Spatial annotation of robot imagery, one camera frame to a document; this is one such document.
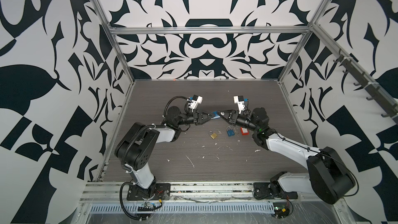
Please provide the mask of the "blue padlock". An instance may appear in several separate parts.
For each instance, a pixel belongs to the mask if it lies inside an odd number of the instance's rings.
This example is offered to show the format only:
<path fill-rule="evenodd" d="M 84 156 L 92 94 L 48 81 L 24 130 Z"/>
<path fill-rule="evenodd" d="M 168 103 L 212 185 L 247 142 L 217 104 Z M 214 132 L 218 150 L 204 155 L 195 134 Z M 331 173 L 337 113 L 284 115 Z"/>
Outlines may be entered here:
<path fill-rule="evenodd" d="M 214 114 L 214 116 L 213 116 L 212 119 L 218 119 L 218 118 L 220 118 L 220 116 L 217 114 L 217 112 L 213 112 L 213 114 Z"/>
<path fill-rule="evenodd" d="M 231 127 L 226 127 L 228 137 L 232 137 L 235 135 L 234 130 Z"/>

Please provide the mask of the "brass padlock with key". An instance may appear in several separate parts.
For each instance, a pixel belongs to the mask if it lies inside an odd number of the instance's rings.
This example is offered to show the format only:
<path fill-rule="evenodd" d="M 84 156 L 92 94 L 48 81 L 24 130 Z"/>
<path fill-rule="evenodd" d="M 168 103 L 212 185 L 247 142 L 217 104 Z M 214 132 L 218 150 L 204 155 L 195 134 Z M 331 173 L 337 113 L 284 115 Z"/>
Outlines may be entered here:
<path fill-rule="evenodd" d="M 218 135 L 217 135 L 216 133 L 214 133 L 213 131 L 209 131 L 208 134 L 209 134 L 210 138 L 213 139 L 213 140 L 218 136 Z"/>

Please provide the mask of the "red padlock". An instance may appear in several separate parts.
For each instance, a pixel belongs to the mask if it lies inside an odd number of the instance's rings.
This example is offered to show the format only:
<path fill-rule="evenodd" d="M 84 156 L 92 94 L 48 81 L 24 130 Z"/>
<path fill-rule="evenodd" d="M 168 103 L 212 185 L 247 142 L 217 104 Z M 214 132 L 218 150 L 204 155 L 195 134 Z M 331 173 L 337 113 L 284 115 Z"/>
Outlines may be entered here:
<path fill-rule="evenodd" d="M 242 135 L 249 135 L 250 134 L 250 131 L 247 128 L 241 127 L 240 131 L 241 131 Z"/>

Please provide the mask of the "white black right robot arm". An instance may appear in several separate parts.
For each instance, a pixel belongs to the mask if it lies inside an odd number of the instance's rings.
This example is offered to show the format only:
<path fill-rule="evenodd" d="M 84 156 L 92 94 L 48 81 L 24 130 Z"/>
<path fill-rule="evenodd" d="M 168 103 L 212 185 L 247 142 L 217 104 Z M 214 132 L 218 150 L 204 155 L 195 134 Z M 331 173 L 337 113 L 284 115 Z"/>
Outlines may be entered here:
<path fill-rule="evenodd" d="M 319 149 L 286 138 L 269 127 L 269 116 L 264 108 L 255 108 L 251 115 L 236 110 L 218 111 L 217 114 L 230 125 L 252 131 L 252 138 L 259 147 L 281 154 L 307 169 L 307 173 L 286 172 L 277 176 L 276 182 L 282 191 L 314 194 L 325 203 L 334 204 L 359 187 L 356 177 L 333 148 Z"/>

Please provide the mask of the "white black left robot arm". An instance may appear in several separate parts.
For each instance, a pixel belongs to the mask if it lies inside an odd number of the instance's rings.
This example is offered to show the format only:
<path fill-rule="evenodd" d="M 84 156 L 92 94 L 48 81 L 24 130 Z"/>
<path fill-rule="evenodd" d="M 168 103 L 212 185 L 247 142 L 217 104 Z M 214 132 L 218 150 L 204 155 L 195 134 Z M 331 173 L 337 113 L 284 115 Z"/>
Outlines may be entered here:
<path fill-rule="evenodd" d="M 155 185 L 155 176 L 148 165 L 155 145 L 175 142 L 182 132 L 181 125 L 202 125 L 215 116 L 215 113 L 201 110 L 183 113 L 177 106 L 172 106 L 164 114 L 164 121 L 160 125 L 134 123 L 115 148 L 115 156 L 136 185 L 148 190 Z"/>

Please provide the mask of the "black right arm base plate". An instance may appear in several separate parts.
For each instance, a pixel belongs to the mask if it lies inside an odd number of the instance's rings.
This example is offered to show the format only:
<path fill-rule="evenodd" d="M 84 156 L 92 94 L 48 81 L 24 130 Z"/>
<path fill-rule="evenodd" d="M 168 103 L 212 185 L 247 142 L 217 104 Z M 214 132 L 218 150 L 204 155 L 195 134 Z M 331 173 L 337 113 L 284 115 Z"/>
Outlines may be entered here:
<path fill-rule="evenodd" d="M 297 192 L 285 192 L 276 182 L 254 183 L 254 198 L 257 200 L 285 199 L 296 200 Z"/>

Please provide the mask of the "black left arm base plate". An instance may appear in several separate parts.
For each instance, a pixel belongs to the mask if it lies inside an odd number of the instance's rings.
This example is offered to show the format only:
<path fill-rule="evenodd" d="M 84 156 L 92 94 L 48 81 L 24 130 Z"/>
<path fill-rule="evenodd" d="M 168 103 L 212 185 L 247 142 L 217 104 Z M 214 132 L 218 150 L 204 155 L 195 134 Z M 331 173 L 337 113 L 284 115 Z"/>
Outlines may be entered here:
<path fill-rule="evenodd" d="M 148 189 L 139 185 L 129 186 L 126 199 L 128 201 L 164 200 L 170 197 L 171 184 L 152 183 Z"/>

